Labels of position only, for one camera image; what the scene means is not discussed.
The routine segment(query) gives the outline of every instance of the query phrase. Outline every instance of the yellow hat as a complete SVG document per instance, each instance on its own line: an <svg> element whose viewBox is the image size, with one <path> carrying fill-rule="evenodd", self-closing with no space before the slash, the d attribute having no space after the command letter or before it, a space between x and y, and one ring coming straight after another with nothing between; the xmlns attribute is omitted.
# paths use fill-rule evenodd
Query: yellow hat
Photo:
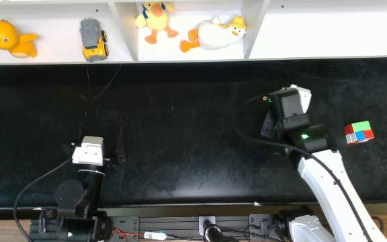
<svg viewBox="0 0 387 242"><path fill-rule="evenodd" d="M234 20L229 23L229 26L247 29L247 26L245 25L245 19L241 16L235 16Z"/></svg>

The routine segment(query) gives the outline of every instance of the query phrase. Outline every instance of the green cube face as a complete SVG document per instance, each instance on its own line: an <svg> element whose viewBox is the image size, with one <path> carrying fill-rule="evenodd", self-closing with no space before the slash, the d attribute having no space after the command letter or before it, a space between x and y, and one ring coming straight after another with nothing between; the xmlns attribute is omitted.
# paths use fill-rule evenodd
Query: green cube face
<svg viewBox="0 0 387 242"><path fill-rule="evenodd" d="M355 124L352 124L352 127L353 127L353 131L355 132L371 129L370 122L368 121L357 122Z"/></svg>

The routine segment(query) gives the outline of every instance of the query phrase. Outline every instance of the white plush duck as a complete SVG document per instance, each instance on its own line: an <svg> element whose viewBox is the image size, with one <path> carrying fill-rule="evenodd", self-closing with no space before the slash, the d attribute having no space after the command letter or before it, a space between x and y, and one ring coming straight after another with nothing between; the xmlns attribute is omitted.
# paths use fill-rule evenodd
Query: white plush duck
<svg viewBox="0 0 387 242"><path fill-rule="evenodd" d="M241 40L246 33L247 26L241 16L235 16L228 25L220 23L215 17L212 21L207 20L188 32L189 41L180 42L180 49L187 52L192 48L201 47L204 50L217 50L230 46Z"/></svg>

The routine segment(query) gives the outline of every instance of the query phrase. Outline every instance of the blue cube sticker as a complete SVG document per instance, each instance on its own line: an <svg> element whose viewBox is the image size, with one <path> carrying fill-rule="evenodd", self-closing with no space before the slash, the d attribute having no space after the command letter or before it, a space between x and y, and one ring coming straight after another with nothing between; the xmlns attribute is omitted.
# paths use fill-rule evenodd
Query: blue cube sticker
<svg viewBox="0 0 387 242"><path fill-rule="evenodd" d="M355 134L356 134L356 139L357 140L364 140L364 139L366 139L366 136L363 134L363 131L355 132Z"/></svg>

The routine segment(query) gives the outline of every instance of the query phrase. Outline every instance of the red cube face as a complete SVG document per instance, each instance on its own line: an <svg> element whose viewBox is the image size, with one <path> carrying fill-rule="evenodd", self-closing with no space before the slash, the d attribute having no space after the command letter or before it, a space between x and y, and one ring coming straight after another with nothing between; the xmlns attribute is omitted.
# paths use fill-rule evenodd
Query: red cube face
<svg viewBox="0 0 387 242"><path fill-rule="evenodd" d="M365 135L366 139L374 138L373 130L364 130L363 134Z"/></svg>
<svg viewBox="0 0 387 242"><path fill-rule="evenodd" d="M355 131L353 131L353 127L352 125L347 125L346 127L344 127L344 133L345 134L353 134Z"/></svg>

